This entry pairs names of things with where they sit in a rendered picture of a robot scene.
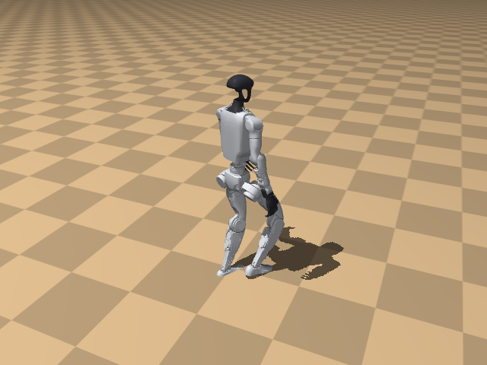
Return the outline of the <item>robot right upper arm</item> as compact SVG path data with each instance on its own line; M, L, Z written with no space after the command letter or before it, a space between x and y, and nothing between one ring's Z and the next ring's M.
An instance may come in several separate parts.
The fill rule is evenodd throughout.
M245 128L249 132L250 140L250 162L258 165L257 158L261 154L263 121L255 116L245 116Z

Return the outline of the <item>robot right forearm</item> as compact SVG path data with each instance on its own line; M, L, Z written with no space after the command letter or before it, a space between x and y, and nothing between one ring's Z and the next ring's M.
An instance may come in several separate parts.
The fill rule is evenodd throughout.
M272 192L272 187L270 186L269 177L267 175L266 169L266 156L264 154L260 154L257 158L258 167L254 168L254 172L258 179L258 185L261 189L266 190L266 194Z

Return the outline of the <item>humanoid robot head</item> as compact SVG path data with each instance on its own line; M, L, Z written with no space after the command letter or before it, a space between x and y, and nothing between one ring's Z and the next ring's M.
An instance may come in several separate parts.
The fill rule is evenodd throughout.
M227 111L232 113L240 113L244 111L242 109L242 106L244 106L244 103L247 103L250 100L251 88L253 86L253 83L253 80L246 75L234 75L229 78L227 82L227 87L235 89L236 92L239 93L239 97L234 99L232 105L228 109L226 109ZM246 99L242 94L243 89L247 90Z

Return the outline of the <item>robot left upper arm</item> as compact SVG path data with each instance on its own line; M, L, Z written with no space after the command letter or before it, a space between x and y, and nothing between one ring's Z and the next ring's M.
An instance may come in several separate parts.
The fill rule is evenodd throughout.
M218 117L218 121L219 121L219 128L220 128L220 133L221 133L221 111L225 108L226 106L220 108L220 109L217 109L216 111L216 115Z

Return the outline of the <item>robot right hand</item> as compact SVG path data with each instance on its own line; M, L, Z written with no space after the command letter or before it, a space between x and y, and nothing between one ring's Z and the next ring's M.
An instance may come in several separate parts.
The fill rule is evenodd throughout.
M261 192L263 194L263 198L266 198L266 207L268 208L268 214L266 217L272 216L278 210L277 204L279 203L279 200L273 195L273 192L269 193L268 195L266 194L265 189L261 189Z

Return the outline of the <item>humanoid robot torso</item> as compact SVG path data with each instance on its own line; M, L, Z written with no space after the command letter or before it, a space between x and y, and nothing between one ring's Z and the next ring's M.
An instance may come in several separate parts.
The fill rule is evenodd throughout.
M245 116L255 116L242 106L243 112L232 113L227 111L231 106L226 106L221 111L221 147L224 158L233 162L230 168L225 170L225 184L233 191L244 193L241 186L246 181L250 183L250 173L245 170L250 160L249 132L245 128Z

